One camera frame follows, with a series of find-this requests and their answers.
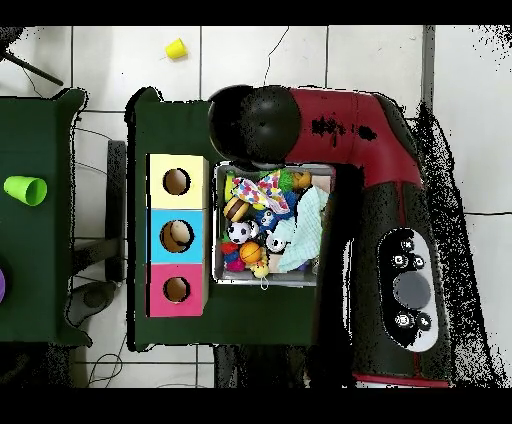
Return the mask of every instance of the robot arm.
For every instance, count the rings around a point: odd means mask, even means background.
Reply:
[[[359,223],[340,223],[334,213],[329,224],[358,224],[350,260],[353,375],[389,384],[448,381],[450,348],[435,243],[415,141],[396,103],[378,94],[276,86],[230,87],[211,101],[212,143],[229,159],[352,165],[362,171]],[[333,201],[344,201],[342,175],[337,173]],[[326,237],[321,263],[335,249],[336,241]],[[341,258],[335,262],[319,273],[319,298],[330,285],[342,284]],[[326,316],[319,311],[319,327],[328,324]]]

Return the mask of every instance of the light blue cloth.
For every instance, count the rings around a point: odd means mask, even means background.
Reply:
[[[295,233],[295,218],[282,219],[272,233],[275,239],[291,242]]]
[[[296,269],[308,259],[316,258],[320,254],[322,241],[320,211],[325,208],[328,198],[328,193],[315,186],[311,186],[300,198],[297,203],[295,231],[277,265],[280,272]],[[286,235],[287,232],[289,232],[289,224],[283,225],[278,234]],[[279,238],[278,234],[274,231],[274,237]]]

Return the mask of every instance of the black stand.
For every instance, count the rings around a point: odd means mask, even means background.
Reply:
[[[74,251],[73,275],[105,261],[105,279],[122,281],[124,275],[124,199],[126,194],[126,144],[108,142],[105,239],[84,244]]]
[[[124,279],[126,144],[123,141],[108,142],[105,195],[105,239],[77,247],[73,252],[73,275],[104,260],[105,281],[84,284],[69,294],[66,317],[75,327],[107,308],[114,299],[114,282]]]
[[[44,78],[48,81],[53,82],[54,84],[60,85],[61,87],[64,85],[64,83],[55,77],[52,77],[50,74],[47,74],[44,71],[41,71],[40,69],[36,68],[35,66],[32,66],[30,63],[27,63],[21,59],[18,59],[16,56],[0,51],[0,58],[4,58],[5,60],[8,60],[9,62],[15,63],[16,65],[21,66],[24,69],[27,69],[28,71],[39,75],[41,78]]]

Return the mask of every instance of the pink block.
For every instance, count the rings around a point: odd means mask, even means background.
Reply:
[[[190,286],[189,296],[180,303],[173,303],[164,294],[164,284],[169,278],[181,277]],[[203,314],[203,265],[170,264],[151,265],[149,283],[149,316],[153,317],[191,317]]]

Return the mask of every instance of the metal tray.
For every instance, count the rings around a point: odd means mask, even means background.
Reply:
[[[335,170],[329,165],[307,164],[301,166],[283,166],[282,169],[292,172],[309,171],[312,175],[323,175],[331,177],[331,191],[334,186]],[[276,167],[261,167],[261,170],[272,170]],[[257,172],[247,172],[237,168],[231,162],[219,162],[213,170],[213,187],[215,190],[213,199],[213,249],[212,249],[212,275],[218,284],[245,284],[260,285],[261,281],[254,277],[251,271],[229,272],[224,267],[224,255],[220,250],[220,242],[222,233],[227,227],[227,220],[222,211],[224,209],[224,185],[226,181],[226,173],[232,171],[237,176],[249,178],[257,181],[259,176]],[[247,212],[247,218],[254,216],[254,209],[250,208]],[[305,271],[289,271],[283,274],[269,274],[267,277],[269,285],[303,287],[316,286],[317,276],[312,271],[310,264]]]

